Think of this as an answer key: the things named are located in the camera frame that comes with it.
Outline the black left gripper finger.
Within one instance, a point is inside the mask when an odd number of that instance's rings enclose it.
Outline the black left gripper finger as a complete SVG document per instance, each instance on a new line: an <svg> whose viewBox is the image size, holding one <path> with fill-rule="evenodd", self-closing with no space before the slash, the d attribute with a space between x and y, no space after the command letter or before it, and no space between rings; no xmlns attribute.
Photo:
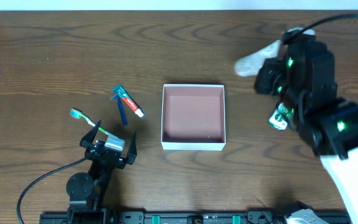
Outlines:
<svg viewBox="0 0 358 224"><path fill-rule="evenodd" d="M133 165L137 157L136 136L136 133L134 133L126 156L126 162L130 165Z"/></svg>
<svg viewBox="0 0 358 224"><path fill-rule="evenodd" d="M101 124L101 120L99 120L95 126L92 128L91 131L89 131L87 134L85 134L80 141L80 146L83 148L89 148L93 145L93 141L99 131L99 127Z"/></svg>

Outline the white Pantene conditioner tube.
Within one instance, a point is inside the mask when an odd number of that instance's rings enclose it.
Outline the white Pantene conditioner tube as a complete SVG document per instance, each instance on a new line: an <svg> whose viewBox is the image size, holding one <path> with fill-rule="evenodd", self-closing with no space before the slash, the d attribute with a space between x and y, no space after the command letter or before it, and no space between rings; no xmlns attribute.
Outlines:
<svg viewBox="0 0 358 224"><path fill-rule="evenodd" d="M248 56L240 58L234 64L235 73L240 77L256 76L266 59L278 56L280 46L281 41L276 40L272 44Z"/></svg>

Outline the green Dettol soap bar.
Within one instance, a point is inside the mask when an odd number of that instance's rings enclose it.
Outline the green Dettol soap bar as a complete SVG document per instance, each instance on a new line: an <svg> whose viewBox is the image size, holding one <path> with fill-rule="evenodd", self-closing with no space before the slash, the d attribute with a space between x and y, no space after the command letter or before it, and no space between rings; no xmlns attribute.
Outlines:
<svg viewBox="0 0 358 224"><path fill-rule="evenodd" d="M294 129L295 126L291 121L293 115L293 108L287 108L282 102L277 103L268 119L268 124L279 131L284 131L287 128Z"/></svg>

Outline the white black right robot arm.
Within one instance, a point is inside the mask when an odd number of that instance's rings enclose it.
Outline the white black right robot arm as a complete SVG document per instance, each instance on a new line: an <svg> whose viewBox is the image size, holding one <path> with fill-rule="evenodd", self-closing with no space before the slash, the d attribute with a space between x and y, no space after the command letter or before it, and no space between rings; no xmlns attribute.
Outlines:
<svg viewBox="0 0 358 224"><path fill-rule="evenodd" d="M358 104L337 96L335 60L313 35L285 37L282 57L265 60L257 93L279 96L282 118L318 156L352 223L358 223Z"/></svg>

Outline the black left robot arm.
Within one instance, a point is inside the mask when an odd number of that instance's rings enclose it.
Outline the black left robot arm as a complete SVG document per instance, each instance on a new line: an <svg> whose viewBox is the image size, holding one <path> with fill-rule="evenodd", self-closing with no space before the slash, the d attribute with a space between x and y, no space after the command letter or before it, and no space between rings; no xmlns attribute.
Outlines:
<svg viewBox="0 0 358 224"><path fill-rule="evenodd" d="M126 157L122 157L122 139L108 137L95 141L100 124L85 134L80 146L85 148L85 159L91 161L88 172L72 175L66 185L70 198L67 223L117 223L117 215L104 206L104 196L114 169L132 165L137 157L134 134Z"/></svg>

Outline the green white toothbrush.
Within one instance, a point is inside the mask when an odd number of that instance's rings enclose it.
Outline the green white toothbrush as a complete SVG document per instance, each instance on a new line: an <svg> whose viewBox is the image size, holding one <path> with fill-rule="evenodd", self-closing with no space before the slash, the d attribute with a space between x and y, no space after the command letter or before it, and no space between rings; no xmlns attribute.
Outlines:
<svg viewBox="0 0 358 224"><path fill-rule="evenodd" d="M70 115L75 118L75 119L81 119L83 118L89 125L91 125L92 127L95 127L96 123L93 122L89 117L87 117L85 114L83 114L82 111L78 110L78 109L75 109L75 108L72 108L70 110ZM99 127L98 128L102 133L104 133L105 135L109 136L109 137L113 137L113 138L116 138L115 135L113 135L112 133L110 133L109 131L105 130L104 128L102 127Z"/></svg>

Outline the blue disposable razor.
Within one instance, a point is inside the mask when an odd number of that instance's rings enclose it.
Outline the blue disposable razor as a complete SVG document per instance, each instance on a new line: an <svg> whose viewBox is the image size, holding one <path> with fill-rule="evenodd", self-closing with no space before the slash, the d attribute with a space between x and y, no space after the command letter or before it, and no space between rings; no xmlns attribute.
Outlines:
<svg viewBox="0 0 358 224"><path fill-rule="evenodd" d="M124 111L124 107L122 105L122 102L121 102L121 98L119 97L119 95L114 95L112 97L110 97L110 100L116 100L117 101L117 107L119 109L119 114L121 116L121 121L122 121L122 124L124 126L127 126L127 118L126 118L126 115L125 115L125 111Z"/></svg>

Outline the red Colgate toothpaste tube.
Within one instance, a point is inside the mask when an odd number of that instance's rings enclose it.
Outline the red Colgate toothpaste tube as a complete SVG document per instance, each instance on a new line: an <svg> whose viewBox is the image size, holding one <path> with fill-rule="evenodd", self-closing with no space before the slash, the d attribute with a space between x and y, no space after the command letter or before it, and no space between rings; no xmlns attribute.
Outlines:
<svg viewBox="0 0 358 224"><path fill-rule="evenodd" d="M138 117L144 117L144 112L142 111L141 107L135 102L135 100L130 96L130 94L125 90L122 85L117 85L112 90L120 97L120 99L124 100L124 102Z"/></svg>

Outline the white cardboard box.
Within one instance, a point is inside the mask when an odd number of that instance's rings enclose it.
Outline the white cardboard box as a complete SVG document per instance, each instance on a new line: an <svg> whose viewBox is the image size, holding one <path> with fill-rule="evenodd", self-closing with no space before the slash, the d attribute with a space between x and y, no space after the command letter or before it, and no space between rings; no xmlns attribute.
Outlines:
<svg viewBox="0 0 358 224"><path fill-rule="evenodd" d="M222 151L226 145L224 86L165 84L160 139L164 150Z"/></svg>

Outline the black mounting rail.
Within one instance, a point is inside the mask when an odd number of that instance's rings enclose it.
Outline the black mounting rail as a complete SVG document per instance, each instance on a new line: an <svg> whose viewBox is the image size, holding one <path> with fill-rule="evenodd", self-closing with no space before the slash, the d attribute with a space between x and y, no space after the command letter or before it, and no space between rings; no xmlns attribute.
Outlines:
<svg viewBox="0 0 358 224"><path fill-rule="evenodd" d="M283 209L253 208L243 212L143 212L101 209L79 212L45 212L41 224L106 223L106 224L262 224L289 223L290 217L300 217L306 223L349 224L351 218L344 210L313 210L301 202Z"/></svg>

